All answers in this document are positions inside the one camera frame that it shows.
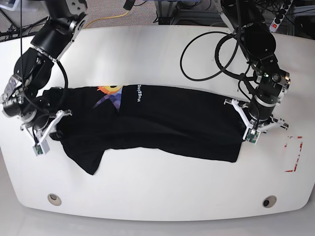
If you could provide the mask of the metal frame base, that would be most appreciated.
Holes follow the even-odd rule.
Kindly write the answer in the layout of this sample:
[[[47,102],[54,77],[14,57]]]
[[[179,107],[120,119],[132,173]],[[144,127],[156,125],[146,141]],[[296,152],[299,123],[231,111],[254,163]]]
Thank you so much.
[[[214,26],[221,23],[218,0],[155,0],[159,25]]]

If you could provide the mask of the red tape rectangle marking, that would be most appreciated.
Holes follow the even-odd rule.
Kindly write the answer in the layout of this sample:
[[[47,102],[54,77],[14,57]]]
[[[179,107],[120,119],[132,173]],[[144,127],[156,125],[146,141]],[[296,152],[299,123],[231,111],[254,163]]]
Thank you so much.
[[[302,136],[288,136],[284,146],[283,169],[285,173],[295,172],[303,146]]]

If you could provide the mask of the black T-shirt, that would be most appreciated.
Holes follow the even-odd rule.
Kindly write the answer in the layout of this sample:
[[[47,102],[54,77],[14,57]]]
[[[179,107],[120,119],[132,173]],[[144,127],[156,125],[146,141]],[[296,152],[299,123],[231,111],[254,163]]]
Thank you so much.
[[[51,139],[93,175],[108,149],[152,148],[186,157],[235,162],[245,124],[225,97],[153,85],[70,88],[70,110]]]

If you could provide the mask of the black tripod stand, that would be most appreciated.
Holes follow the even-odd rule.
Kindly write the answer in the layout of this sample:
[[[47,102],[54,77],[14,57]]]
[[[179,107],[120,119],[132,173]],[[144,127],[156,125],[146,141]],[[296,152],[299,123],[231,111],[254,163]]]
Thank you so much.
[[[20,35],[22,35],[22,37],[34,36],[36,34],[36,31],[32,31],[32,30],[34,28],[43,26],[48,19],[48,17],[44,17],[32,24],[25,25],[25,26],[18,26],[2,9],[0,10],[0,14],[10,23],[10,26],[8,27],[7,31],[0,32],[1,42],[18,39]]]

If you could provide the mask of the white power strip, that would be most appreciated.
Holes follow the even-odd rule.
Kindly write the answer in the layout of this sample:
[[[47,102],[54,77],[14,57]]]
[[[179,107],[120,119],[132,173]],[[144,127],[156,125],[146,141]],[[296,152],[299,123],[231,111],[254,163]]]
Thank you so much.
[[[276,16],[269,26],[270,32],[276,32],[278,30],[280,24],[284,20],[284,17],[288,13],[292,3],[293,3],[293,0],[284,0],[283,1],[283,4],[279,8],[279,10],[276,11]]]

